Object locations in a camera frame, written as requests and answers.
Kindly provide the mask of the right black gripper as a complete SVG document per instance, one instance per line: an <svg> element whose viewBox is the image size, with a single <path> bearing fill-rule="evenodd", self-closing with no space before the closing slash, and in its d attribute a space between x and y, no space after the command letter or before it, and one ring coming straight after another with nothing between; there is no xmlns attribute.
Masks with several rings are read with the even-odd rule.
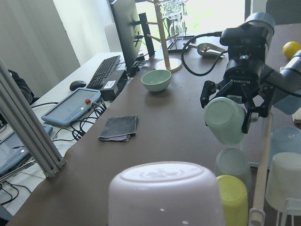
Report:
<svg viewBox="0 0 301 226"><path fill-rule="evenodd" d="M205 81L200 96L203 109L217 90L215 97L240 97L240 103L246 107L242 124L244 134L248 133L253 115L263 118L269 115L274 100L275 86L264 86L261 90L262 104L256 106L253 101L265 66L267 41L268 29L264 27L237 27L223 31L220 43L228 47L229 56L223 80L219 84Z"/></svg>

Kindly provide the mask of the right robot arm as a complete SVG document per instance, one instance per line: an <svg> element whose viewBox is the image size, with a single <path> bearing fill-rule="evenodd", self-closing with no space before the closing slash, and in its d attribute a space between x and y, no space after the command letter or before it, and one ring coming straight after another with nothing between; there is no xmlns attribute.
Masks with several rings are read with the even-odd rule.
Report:
<svg viewBox="0 0 301 226"><path fill-rule="evenodd" d="M203 108L211 95L234 97L245 105L243 133L248 132L252 116L266 118L273 106L287 115L301 107L301 52L297 51L279 72L266 64L274 30L274 18L258 12L242 25L223 31L220 44L228 47L229 56L223 80L217 84L206 81L203 86Z"/></svg>

